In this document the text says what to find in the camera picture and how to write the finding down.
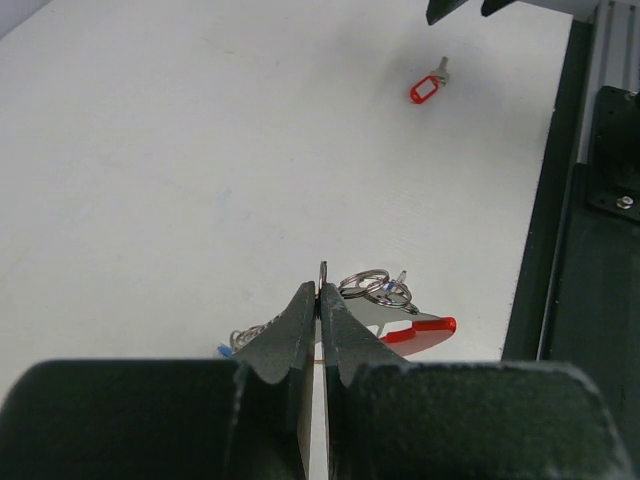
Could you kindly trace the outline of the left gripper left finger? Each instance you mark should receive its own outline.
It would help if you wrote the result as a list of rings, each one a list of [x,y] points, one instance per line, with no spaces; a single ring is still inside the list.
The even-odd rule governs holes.
[[[282,382],[291,370],[303,370],[315,340],[316,288],[302,283],[287,307],[232,359],[248,364],[270,385]]]

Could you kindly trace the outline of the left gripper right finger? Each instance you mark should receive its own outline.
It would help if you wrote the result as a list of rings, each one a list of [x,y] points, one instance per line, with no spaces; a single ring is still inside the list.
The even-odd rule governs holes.
[[[333,284],[321,289],[319,320],[327,388],[348,387],[361,365],[408,363],[352,315]]]

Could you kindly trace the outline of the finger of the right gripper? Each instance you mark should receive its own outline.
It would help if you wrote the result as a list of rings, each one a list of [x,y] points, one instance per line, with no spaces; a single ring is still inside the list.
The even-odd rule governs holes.
[[[466,2],[467,0],[430,0],[425,12],[427,23],[436,24]]]
[[[517,1],[518,0],[485,0],[481,6],[481,14],[483,16],[491,16]]]

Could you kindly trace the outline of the key organiser with red handle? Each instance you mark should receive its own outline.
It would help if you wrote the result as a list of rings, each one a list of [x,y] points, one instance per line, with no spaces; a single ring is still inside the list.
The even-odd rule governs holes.
[[[393,277],[382,268],[354,273],[338,285],[351,315],[395,353],[407,357],[451,338],[457,321],[420,310],[406,283],[407,272]]]

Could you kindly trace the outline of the key with red tag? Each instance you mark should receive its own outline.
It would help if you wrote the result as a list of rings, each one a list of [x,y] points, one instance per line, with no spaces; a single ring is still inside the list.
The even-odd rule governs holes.
[[[436,69],[432,70],[423,79],[413,85],[409,91],[409,99],[416,105],[421,105],[431,99],[449,81],[450,74],[447,70],[449,58],[443,56]]]

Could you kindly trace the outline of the front aluminium rail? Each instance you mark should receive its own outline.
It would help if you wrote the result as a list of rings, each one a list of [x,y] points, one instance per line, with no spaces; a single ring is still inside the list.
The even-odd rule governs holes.
[[[588,162],[598,91],[603,86],[639,90],[639,2],[595,1],[588,13],[591,40],[574,146],[577,163]]]

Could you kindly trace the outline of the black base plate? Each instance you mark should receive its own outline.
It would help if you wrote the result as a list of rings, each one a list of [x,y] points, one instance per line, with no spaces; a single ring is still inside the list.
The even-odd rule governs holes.
[[[598,386],[639,455],[639,95],[596,95],[588,162],[574,146],[591,28],[574,22],[503,348],[566,362]]]

